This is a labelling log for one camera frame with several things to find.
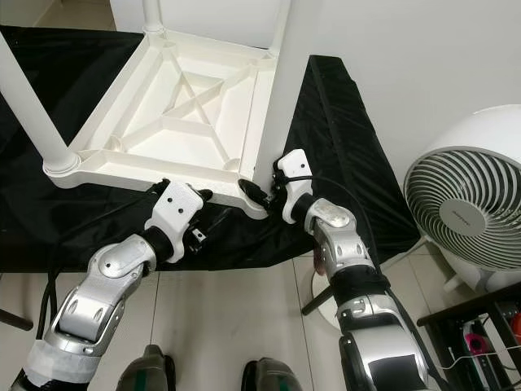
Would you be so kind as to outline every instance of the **black fabric cover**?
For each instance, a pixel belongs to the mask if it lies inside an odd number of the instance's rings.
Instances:
[[[69,143],[142,39],[141,34],[1,27],[20,66]],[[380,261],[410,248],[419,233],[342,61],[313,56],[291,124],[286,150],[303,148],[314,174],[355,193],[373,227]],[[360,210],[341,191],[317,182],[317,196]],[[42,172],[42,159],[6,102],[0,100],[0,271],[44,271],[60,236],[75,226],[142,197],[97,185],[59,189]],[[65,270],[84,270],[101,246],[143,228],[156,197],[82,231],[57,252]],[[313,247],[298,226],[278,215],[252,220],[240,210],[208,204],[197,217],[208,237],[202,251],[161,270],[266,267]],[[358,231],[369,245],[367,226]]]

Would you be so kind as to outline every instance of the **fan grille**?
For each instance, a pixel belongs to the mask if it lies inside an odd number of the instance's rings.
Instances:
[[[520,186],[518,167],[485,152],[456,150],[418,161],[406,194],[416,222],[444,248],[485,269],[515,270],[521,268]],[[470,235],[451,225],[441,213],[448,203],[469,205],[483,227]]]

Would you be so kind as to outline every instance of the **pink object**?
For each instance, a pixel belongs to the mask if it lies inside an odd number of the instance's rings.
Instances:
[[[515,334],[515,338],[518,340],[518,344],[521,344],[521,314],[516,314],[512,318],[510,326]]]
[[[466,334],[465,342],[472,354],[482,354],[490,352],[488,338],[481,336],[480,334]]]

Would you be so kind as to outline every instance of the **robotic arm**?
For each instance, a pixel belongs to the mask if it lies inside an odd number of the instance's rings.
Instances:
[[[348,389],[409,391],[426,389],[427,365],[396,302],[389,283],[370,260],[347,209],[313,196],[304,151],[294,150],[274,165],[275,189],[285,193],[282,218],[300,224],[320,248],[338,305],[343,336],[339,347]],[[241,188],[255,202],[280,213],[280,199],[254,183]],[[85,390],[106,352],[141,278],[162,261],[184,255],[183,237],[193,243],[204,235],[190,226],[207,193],[171,182],[155,205],[146,230],[98,250],[85,280],[62,304],[43,340],[36,340],[27,364],[11,390]]]
[[[98,250],[87,275],[63,302],[43,340],[36,340],[11,390],[85,390],[114,336],[126,299],[159,262],[181,259],[183,236],[204,235],[190,227],[207,193],[171,182],[140,235]]]
[[[343,336],[339,341],[349,390],[427,389],[427,365],[396,302],[389,282],[371,261],[357,234],[355,217],[313,196],[304,151],[294,150],[275,165],[275,182],[286,183],[282,218],[300,224],[319,248]],[[291,178],[302,180],[290,182]]]

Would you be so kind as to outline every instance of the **cable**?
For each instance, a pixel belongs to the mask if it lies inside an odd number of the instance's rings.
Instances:
[[[285,177],[282,179],[282,181],[284,183],[308,181],[308,180],[323,181],[323,182],[328,182],[332,185],[335,185],[339,189],[344,191],[344,193],[346,193],[349,196],[349,198],[352,201],[354,201],[355,204],[357,204],[357,207],[360,209],[362,218],[364,219],[364,223],[367,226],[367,231],[369,233],[370,246],[374,249],[373,258],[376,260],[376,262],[374,262],[374,268],[376,269],[378,274],[381,275],[382,271],[380,269],[380,262],[378,261],[378,254],[377,254],[377,250],[376,250],[376,240],[374,239],[373,229],[371,228],[369,217],[367,216],[366,210],[364,209],[364,206],[361,204],[360,200],[352,192],[350,192],[347,187],[345,187],[341,183],[334,181],[333,179],[329,179],[329,178],[325,178],[325,177],[318,177],[316,175],[305,175],[302,177],[291,177],[291,178]]]
[[[92,220],[89,220],[88,222],[84,222],[83,224],[80,224],[79,226],[75,226],[72,229],[70,229],[69,231],[66,231],[63,235],[61,235],[58,238],[58,241],[56,242],[56,244],[53,246],[53,248],[50,251],[49,262],[48,262],[49,271],[47,273],[47,285],[43,292],[42,302],[40,304],[40,316],[38,319],[38,328],[37,328],[37,335],[36,335],[37,340],[40,340],[43,337],[43,332],[44,332],[45,323],[46,323],[46,316],[47,316],[47,304],[50,302],[51,322],[52,322],[52,319],[54,319],[54,317],[57,315],[57,312],[58,312],[55,282],[56,282],[56,279],[58,278],[59,273],[63,269],[63,267],[61,265],[59,267],[56,267],[56,265],[55,265],[55,259],[56,259],[55,254],[58,252],[59,248],[67,240],[73,238],[75,235],[79,234],[84,229],[88,228],[89,226],[93,226],[95,223],[100,222],[110,216],[113,216],[114,214],[119,213],[119,212],[137,204],[138,202],[141,202],[142,200],[145,200],[150,194],[156,193],[158,190],[160,191],[160,183],[152,186],[150,189],[145,191],[144,195],[138,197],[136,200],[132,200],[117,208],[109,210],[106,213],[102,213],[101,215],[93,218]]]
[[[511,385],[507,385],[506,387],[503,387],[502,389],[499,389],[498,391],[513,391],[513,390],[517,389],[516,387],[518,385],[521,385],[521,380],[518,380]]]
[[[481,323],[483,326],[487,323],[487,321],[490,319],[490,316],[487,316],[483,322]],[[508,367],[507,365],[503,365],[503,368],[507,369],[508,371],[517,371],[518,369],[515,367]]]
[[[366,210],[364,209],[363,205],[361,204],[360,200],[347,189],[344,185],[341,183],[338,183],[334,181],[333,179],[324,178],[324,177],[318,177],[315,175],[305,175],[300,177],[284,177],[281,178],[281,181],[283,183],[289,183],[289,182],[297,182],[297,181],[308,181],[308,180],[315,180],[315,181],[323,181],[328,182],[332,185],[337,186],[339,189],[341,189],[345,194],[349,196],[349,198],[357,204],[358,208],[360,209],[361,215],[364,219],[365,224],[367,225],[367,230],[370,237],[370,246],[374,249],[373,251],[373,258],[374,258],[374,268],[376,269],[376,272],[379,275],[383,275],[382,270],[380,268],[380,262],[378,259],[378,252],[376,247],[376,240],[374,239],[374,232],[370,224],[370,220],[367,216]],[[398,311],[400,312],[400,315],[405,320],[405,324],[409,328],[409,331],[413,334],[414,339],[416,340],[418,347],[420,348],[420,351],[423,354],[423,357],[425,358],[425,361],[427,362],[427,372],[429,375],[434,378],[436,383],[442,388],[446,390],[450,390],[452,387],[449,385],[447,380],[445,380],[443,377],[441,377],[440,373],[436,369],[436,365],[434,364],[434,361],[432,361],[432,357],[429,354],[427,347],[423,343],[422,337],[419,335],[418,330],[416,329],[416,326],[414,325],[413,320],[409,316],[409,313],[405,310],[405,307],[401,304],[400,300],[398,300],[398,297],[394,294],[394,292],[388,288],[386,289],[387,294],[396,302],[396,306],[398,307]]]
[[[437,366],[437,365],[436,365],[436,367],[438,369],[443,369],[444,371],[447,371],[449,369],[453,369],[456,366],[456,364],[458,364],[458,362],[460,362],[464,358],[476,358],[476,357],[481,357],[481,356],[497,356],[499,353],[506,352],[507,350],[519,349],[519,348],[521,348],[521,345],[511,346],[510,348],[505,348],[505,349],[502,349],[502,350],[498,350],[497,352],[473,354],[471,356],[461,356],[461,357],[456,358],[456,360],[448,367],[440,367],[440,366]]]

